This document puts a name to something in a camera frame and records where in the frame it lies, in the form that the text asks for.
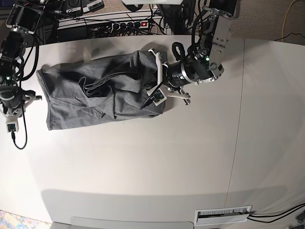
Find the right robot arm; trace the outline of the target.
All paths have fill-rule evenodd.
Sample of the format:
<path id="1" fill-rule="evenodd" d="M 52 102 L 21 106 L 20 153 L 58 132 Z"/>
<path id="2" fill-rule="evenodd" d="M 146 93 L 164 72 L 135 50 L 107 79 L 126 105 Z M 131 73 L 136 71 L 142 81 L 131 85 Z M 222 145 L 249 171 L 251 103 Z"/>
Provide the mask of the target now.
<path id="1" fill-rule="evenodd" d="M 43 15 L 45 3 L 44 0 L 18 0 L 6 20 L 6 26 L 10 32 L 1 45 L 0 104 L 2 110 L 0 113 L 5 117 L 8 125 L 18 125 L 18 118 L 23 116 L 25 109 L 33 101 L 42 99 L 32 90 L 24 91 L 18 84 L 31 78 L 36 70 L 39 42 L 35 32 Z M 33 37 L 36 53 L 33 69 L 25 76 L 26 61 L 23 55 L 27 47 L 25 38 L 28 35 Z"/>

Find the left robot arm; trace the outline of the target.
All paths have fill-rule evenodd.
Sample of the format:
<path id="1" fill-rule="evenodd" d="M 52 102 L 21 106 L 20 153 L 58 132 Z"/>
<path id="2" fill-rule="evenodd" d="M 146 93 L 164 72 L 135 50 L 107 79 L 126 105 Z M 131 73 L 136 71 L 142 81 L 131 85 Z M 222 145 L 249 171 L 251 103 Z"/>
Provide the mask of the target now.
<path id="1" fill-rule="evenodd" d="M 161 53 L 150 49 L 157 65 L 157 84 L 148 91 L 148 98 L 140 108 L 150 104 L 159 106 L 169 97 L 183 99 L 189 105 L 191 97 L 183 90 L 185 85 L 211 83 L 220 78 L 232 20 L 238 19 L 239 14 L 240 1 L 212 0 L 199 9 L 188 49 L 179 42 L 172 44 L 175 63 L 162 62 Z"/>

